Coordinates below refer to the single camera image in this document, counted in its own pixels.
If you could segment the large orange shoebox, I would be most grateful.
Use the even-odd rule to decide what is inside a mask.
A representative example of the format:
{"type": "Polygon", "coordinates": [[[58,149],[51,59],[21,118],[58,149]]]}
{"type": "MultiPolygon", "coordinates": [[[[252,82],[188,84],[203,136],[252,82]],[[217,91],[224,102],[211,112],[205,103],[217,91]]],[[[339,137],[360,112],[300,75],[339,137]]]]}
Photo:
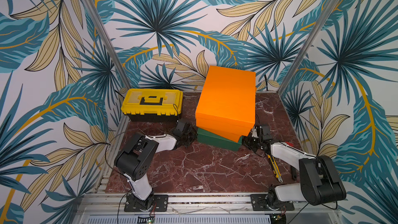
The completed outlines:
{"type": "Polygon", "coordinates": [[[241,136],[247,136],[250,133],[255,121],[254,119],[241,121],[218,117],[214,119],[197,118],[196,125],[201,129],[237,143],[241,136]]]}

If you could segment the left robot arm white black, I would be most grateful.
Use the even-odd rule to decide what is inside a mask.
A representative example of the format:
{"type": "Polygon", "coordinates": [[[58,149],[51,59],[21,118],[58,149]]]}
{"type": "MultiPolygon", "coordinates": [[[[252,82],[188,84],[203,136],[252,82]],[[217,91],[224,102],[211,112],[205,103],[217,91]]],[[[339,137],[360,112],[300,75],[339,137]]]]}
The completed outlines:
{"type": "Polygon", "coordinates": [[[132,189],[126,198],[125,209],[134,211],[154,210],[156,199],[147,171],[156,153],[172,151],[184,146],[189,147],[197,138],[197,130],[188,121],[181,119],[171,134],[146,135],[135,133],[131,140],[118,152],[114,165],[126,178],[132,189]]]}

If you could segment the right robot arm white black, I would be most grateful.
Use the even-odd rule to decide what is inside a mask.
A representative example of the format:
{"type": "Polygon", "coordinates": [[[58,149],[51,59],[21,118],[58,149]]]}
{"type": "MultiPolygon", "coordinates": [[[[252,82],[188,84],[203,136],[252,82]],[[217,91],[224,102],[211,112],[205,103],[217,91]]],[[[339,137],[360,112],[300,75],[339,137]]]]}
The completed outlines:
{"type": "Polygon", "coordinates": [[[316,156],[274,139],[268,125],[254,126],[250,134],[242,138],[242,145],[254,153],[263,151],[277,177],[280,173],[275,160],[280,159],[300,178],[299,183],[270,186],[267,194],[253,195],[254,210],[292,211],[294,202],[317,206],[346,199],[346,189],[330,157],[316,156]]]}

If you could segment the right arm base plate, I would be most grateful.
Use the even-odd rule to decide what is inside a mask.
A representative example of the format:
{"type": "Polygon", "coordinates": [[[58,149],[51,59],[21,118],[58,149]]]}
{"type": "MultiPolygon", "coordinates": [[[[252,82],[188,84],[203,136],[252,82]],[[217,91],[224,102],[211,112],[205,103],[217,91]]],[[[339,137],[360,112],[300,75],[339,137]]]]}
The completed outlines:
{"type": "Polygon", "coordinates": [[[271,194],[251,194],[250,201],[253,211],[293,211],[292,202],[280,201],[271,194]]]}

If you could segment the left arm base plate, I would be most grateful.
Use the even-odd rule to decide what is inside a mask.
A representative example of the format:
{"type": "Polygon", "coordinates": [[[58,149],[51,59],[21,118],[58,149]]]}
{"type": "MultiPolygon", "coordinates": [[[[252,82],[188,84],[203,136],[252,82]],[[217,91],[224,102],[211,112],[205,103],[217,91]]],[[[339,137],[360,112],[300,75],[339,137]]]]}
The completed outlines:
{"type": "Polygon", "coordinates": [[[134,195],[126,197],[125,212],[166,212],[169,203],[168,195],[150,195],[146,200],[140,200],[134,195]]]}

